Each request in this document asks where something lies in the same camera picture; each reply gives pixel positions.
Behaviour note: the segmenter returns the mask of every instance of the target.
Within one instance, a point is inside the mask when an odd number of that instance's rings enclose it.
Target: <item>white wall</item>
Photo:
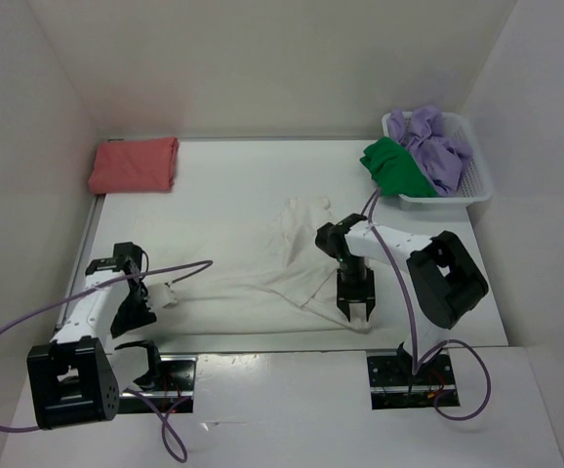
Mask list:
[[[96,143],[26,3],[0,0],[0,325],[62,296],[91,202],[85,179]],[[50,336],[54,320],[0,340],[1,423],[15,410],[25,353]]]
[[[29,0],[106,136],[377,136],[460,108],[514,0]]]
[[[564,1],[519,0],[464,108],[497,188],[475,233],[564,454]]]

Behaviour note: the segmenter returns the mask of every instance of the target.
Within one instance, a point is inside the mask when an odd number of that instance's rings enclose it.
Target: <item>pile of clothes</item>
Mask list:
[[[387,129],[388,136],[367,147],[360,159],[383,195],[445,197],[458,191],[472,148],[465,141],[445,137],[438,107],[415,110],[408,126],[401,110],[393,110]]]

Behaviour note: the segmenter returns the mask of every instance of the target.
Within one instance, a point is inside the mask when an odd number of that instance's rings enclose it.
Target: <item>cloth on table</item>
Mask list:
[[[89,189],[116,192],[169,192],[174,185],[178,140],[109,141],[96,153]]]
[[[410,153],[389,137],[385,136],[369,145],[364,154],[360,162],[382,189],[382,195],[436,196],[436,191]]]
[[[316,230],[331,220],[329,206],[327,198],[291,199],[279,217],[261,223],[138,218],[135,242],[145,247],[153,268],[215,262],[173,285],[178,305],[157,311],[146,335],[162,341],[176,334],[367,330],[366,321],[350,323],[337,308],[337,263],[314,245]]]
[[[473,152],[465,141],[445,137],[444,118],[438,107],[427,105],[415,110],[407,131],[403,113],[395,109],[386,126],[388,136],[412,154],[438,195],[458,191]]]

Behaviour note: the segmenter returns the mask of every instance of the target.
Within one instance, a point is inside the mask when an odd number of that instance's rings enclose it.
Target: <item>green cloth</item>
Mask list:
[[[402,194],[422,198],[437,195],[408,150],[387,136],[368,146],[360,162],[369,170],[384,196]]]

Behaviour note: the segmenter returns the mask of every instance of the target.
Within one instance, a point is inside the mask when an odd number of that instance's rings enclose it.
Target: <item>purple cloth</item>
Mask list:
[[[439,196],[458,191],[473,150],[468,143],[445,137],[445,121],[435,105],[415,110],[406,132],[406,119],[399,109],[390,114],[388,136],[404,146]]]

